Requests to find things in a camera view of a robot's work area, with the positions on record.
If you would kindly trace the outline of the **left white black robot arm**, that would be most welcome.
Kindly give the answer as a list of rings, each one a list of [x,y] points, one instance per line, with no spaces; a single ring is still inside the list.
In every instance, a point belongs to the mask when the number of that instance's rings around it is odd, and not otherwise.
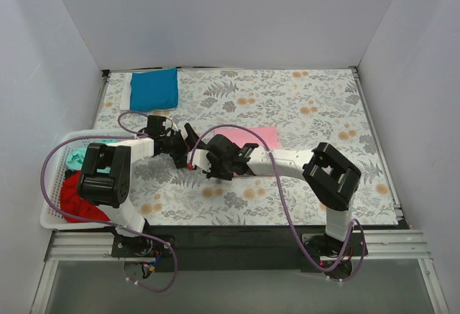
[[[186,167],[188,151],[198,135],[189,123],[184,127],[181,131],[165,117],[149,115],[146,127],[136,132],[135,138],[95,142],[87,147],[77,192],[108,217],[121,245],[139,257],[148,255],[155,242],[143,232],[149,224],[129,198],[132,165],[167,154],[178,169]]]

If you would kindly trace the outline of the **pink t shirt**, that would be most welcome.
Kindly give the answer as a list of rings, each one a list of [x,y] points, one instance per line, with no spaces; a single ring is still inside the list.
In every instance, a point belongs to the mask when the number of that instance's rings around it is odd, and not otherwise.
[[[248,157],[248,171],[237,176],[273,176],[274,170],[268,152],[278,147],[276,128],[218,128],[208,143],[208,152],[236,152]]]

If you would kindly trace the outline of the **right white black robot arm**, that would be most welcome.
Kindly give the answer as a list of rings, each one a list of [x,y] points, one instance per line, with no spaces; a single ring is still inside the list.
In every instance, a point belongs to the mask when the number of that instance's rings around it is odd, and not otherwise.
[[[311,151],[268,150],[260,142],[239,147],[217,134],[204,149],[195,151],[192,165],[221,180],[277,175],[306,181],[326,207],[326,248],[339,255],[351,246],[351,207],[362,173],[331,144],[321,142]]]

